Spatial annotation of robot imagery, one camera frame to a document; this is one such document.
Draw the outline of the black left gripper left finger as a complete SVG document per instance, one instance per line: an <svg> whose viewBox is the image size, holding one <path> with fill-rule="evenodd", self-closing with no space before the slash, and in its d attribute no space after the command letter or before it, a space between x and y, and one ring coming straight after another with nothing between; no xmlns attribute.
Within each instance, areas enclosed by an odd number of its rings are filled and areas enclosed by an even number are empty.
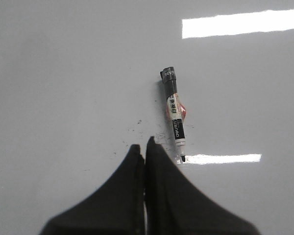
<svg viewBox="0 0 294 235"><path fill-rule="evenodd" d="M143 235L145 163L131 145L111 177L92 195L51 218L42 235Z"/></svg>

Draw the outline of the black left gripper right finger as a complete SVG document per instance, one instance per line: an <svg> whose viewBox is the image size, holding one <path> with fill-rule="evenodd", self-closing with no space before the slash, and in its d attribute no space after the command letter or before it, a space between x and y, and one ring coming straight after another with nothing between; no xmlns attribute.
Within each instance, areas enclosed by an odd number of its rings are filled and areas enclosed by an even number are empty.
<svg viewBox="0 0 294 235"><path fill-rule="evenodd" d="M154 137L147 143L145 202L149 235L259 234L252 223L198 190Z"/></svg>

